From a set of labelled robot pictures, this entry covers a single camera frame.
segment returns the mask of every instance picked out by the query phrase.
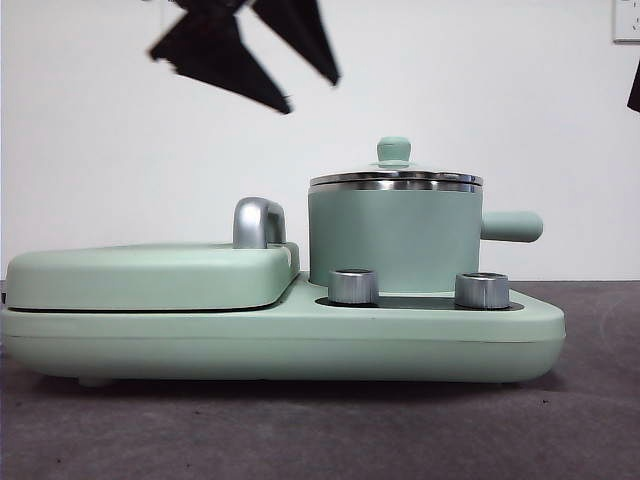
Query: appliance base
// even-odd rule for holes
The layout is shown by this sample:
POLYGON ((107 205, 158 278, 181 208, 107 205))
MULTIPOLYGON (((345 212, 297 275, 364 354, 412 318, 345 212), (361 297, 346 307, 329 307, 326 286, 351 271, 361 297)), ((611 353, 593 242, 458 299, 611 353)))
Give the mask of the appliance base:
POLYGON ((303 273, 278 302, 255 310, 4 309, 2 338, 25 366, 91 386, 125 378, 517 382, 551 369, 564 314, 510 293, 524 308, 335 307, 316 303, 327 289, 303 273))

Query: mint green pot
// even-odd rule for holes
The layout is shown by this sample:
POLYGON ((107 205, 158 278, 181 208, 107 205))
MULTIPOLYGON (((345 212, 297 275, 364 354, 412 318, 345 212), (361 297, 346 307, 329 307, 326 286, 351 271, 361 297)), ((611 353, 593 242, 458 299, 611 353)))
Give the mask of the mint green pot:
POLYGON ((454 289, 458 273, 477 272, 480 239, 537 239, 531 212, 482 215, 482 179, 429 171, 409 162, 410 144, 385 137, 377 164, 318 177, 309 191, 312 283, 329 271, 365 268, 387 293, 454 289))

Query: glass lid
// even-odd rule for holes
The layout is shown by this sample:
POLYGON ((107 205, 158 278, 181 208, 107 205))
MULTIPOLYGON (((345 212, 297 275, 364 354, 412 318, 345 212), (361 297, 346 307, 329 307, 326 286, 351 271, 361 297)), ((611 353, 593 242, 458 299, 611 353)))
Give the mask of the glass lid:
POLYGON ((410 162, 411 143, 405 137, 383 137, 378 142, 378 161, 352 172, 334 173, 311 179, 311 186, 373 180, 422 180, 482 185, 475 175, 425 169, 410 162))

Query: wall outlet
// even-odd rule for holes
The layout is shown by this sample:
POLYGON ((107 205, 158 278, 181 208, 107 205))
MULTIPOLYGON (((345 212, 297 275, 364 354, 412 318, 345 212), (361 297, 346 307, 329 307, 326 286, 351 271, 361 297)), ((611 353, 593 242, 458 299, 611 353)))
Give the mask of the wall outlet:
POLYGON ((613 40, 640 42, 640 0, 614 0, 613 40))

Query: lid knob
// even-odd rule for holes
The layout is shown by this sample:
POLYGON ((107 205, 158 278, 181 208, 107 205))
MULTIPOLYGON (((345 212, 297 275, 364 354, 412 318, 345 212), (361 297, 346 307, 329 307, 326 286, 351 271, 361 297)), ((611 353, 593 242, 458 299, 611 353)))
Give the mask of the lid knob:
POLYGON ((382 137, 378 142, 378 164, 408 166, 411 142, 405 137, 382 137))

